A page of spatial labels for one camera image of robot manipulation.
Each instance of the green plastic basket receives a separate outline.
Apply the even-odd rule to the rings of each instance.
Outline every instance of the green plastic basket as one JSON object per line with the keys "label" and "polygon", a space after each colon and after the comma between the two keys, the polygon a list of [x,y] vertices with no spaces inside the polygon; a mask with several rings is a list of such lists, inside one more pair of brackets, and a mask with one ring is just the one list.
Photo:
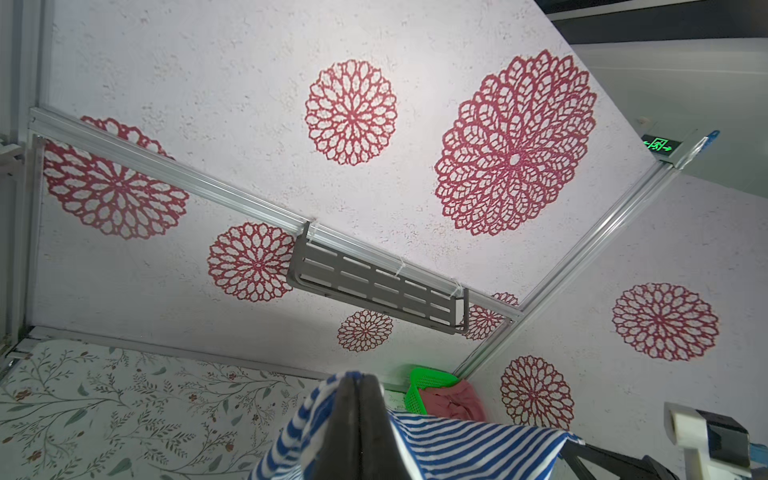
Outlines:
{"label": "green plastic basket", "polygon": [[458,382],[459,379],[450,373],[440,372],[439,370],[433,369],[423,369],[421,367],[413,369],[411,371],[411,386],[408,388],[408,393],[406,393],[406,410],[411,413],[426,415],[427,410],[424,408],[422,396],[419,395],[419,389],[454,386]]}

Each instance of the green exit sign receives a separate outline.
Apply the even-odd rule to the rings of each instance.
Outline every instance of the green exit sign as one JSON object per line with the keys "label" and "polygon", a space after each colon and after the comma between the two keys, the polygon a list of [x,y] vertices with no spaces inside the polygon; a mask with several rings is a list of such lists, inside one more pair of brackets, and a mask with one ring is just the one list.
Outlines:
{"label": "green exit sign", "polygon": [[683,142],[670,140],[669,138],[655,137],[654,135],[643,135],[643,143],[648,150],[655,154],[669,157]]}

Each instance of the white device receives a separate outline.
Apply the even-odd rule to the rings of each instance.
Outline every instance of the white device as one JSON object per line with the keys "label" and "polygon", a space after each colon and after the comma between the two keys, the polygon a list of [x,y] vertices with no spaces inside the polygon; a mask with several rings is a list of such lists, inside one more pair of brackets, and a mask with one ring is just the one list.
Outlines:
{"label": "white device", "polygon": [[665,402],[664,428],[684,449],[687,480],[752,478],[749,434],[732,418]]}

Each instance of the pink towel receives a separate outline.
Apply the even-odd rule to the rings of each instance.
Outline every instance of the pink towel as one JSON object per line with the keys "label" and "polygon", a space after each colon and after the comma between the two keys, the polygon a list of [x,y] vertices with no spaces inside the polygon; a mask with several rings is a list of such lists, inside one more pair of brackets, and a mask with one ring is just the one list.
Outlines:
{"label": "pink towel", "polygon": [[475,389],[462,380],[443,389],[419,389],[427,413],[447,419],[485,421],[485,410]]}

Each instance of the red mandala decal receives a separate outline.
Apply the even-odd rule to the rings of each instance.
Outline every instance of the red mandala decal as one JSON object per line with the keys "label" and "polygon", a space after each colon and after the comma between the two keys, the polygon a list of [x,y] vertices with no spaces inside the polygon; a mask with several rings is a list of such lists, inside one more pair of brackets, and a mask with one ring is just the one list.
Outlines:
{"label": "red mandala decal", "polygon": [[[173,160],[136,127],[113,118],[81,120]],[[48,192],[64,210],[104,235],[125,239],[165,235],[187,212],[189,194],[184,190],[57,141],[45,144],[43,174]]]}
{"label": "red mandala decal", "polygon": [[367,352],[384,343],[392,333],[392,319],[362,310],[348,316],[339,327],[339,345],[352,352]]}
{"label": "red mandala decal", "polygon": [[502,375],[502,401],[518,425],[568,430],[574,418],[571,387],[551,363],[534,356],[509,363]]}
{"label": "red mandala decal", "polygon": [[240,300],[267,302],[291,291],[286,282],[294,239],[280,228],[243,223],[210,246],[208,275]]}
{"label": "red mandala decal", "polygon": [[616,331],[638,352],[665,360],[690,360],[715,346],[719,319],[712,306],[684,286],[635,285],[616,300]]}
{"label": "red mandala decal", "polygon": [[335,63],[310,86],[304,118],[310,139],[328,160],[363,164],[389,145],[395,101],[389,81],[367,61]]}
{"label": "red mandala decal", "polygon": [[[494,298],[512,306],[518,305],[518,298],[511,293],[496,293]],[[487,339],[491,332],[504,321],[504,316],[500,313],[492,312],[481,306],[473,305],[469,307],[469,329],[466,337],[470,340]]]}
{"label": "red mandala decal", "polygon": [[587,153],[597,97],[573,57],[546,50],[485,77],[442,138],[435,165],[442,214],[472,235],[536,218]]}

